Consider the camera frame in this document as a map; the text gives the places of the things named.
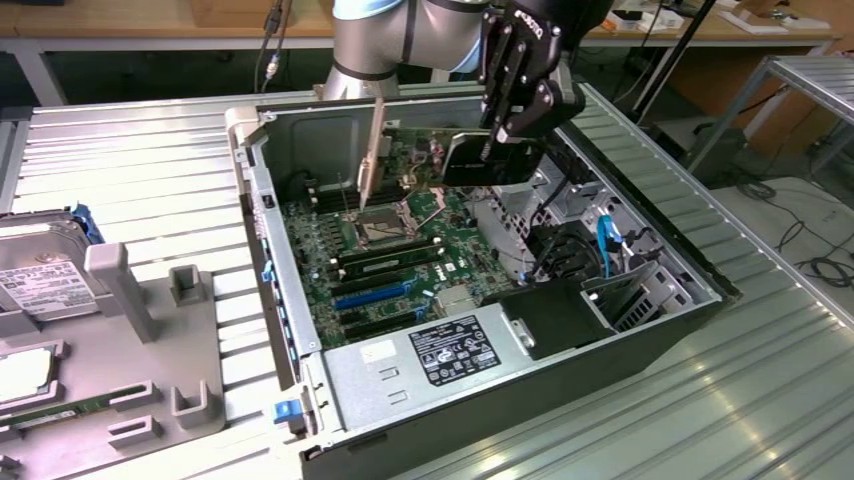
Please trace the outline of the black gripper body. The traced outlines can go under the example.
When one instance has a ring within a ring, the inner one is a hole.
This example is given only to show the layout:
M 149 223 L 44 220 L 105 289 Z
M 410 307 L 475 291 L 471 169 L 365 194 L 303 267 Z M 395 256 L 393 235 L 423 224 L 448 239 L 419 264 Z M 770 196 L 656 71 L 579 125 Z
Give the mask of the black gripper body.
M 491 1 L 482 13 L 479 84 L 532 87 L 556 68 L 567 48 L 570 1 Z

